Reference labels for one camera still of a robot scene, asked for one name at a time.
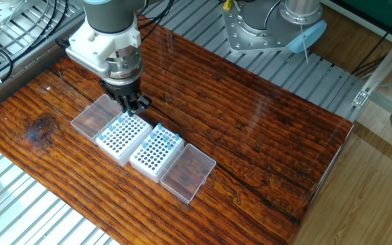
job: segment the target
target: wood grain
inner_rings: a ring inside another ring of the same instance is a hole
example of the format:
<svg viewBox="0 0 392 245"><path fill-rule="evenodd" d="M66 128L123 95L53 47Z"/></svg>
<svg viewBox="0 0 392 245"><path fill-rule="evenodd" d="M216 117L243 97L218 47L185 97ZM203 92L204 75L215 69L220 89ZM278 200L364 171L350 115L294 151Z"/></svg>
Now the wood grain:
<svg viewBox="0 0 392 245"><path fill-rule="evenodd" d="M189 206L70 126L103 92L68 58L0 105L1 153L124 244L291 243L351 123L164 28L142 53L142 118L218 163Z"/></svg>

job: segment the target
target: clear plastic lid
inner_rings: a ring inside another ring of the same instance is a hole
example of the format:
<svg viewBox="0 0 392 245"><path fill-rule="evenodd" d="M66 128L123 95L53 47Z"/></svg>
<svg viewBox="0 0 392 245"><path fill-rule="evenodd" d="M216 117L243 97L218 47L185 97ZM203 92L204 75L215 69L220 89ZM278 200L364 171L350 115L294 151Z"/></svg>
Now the clear plastic lid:
<svg viewBox="0 0 392 245"><path fill-rule="evenodd" d="M119 104L112 101L107 95L102 95L93 105L86 107L80 115L73 119L71 125L96 144L96 137L121 114L122 109Z"/></svg>
<svg viewBox="0 0 392 245"><path fill-rule="evenodd" d="M216 161L187 144L169 170L161 178L161 185L185 203L189 203L199 187L205 184Z"/></svg>

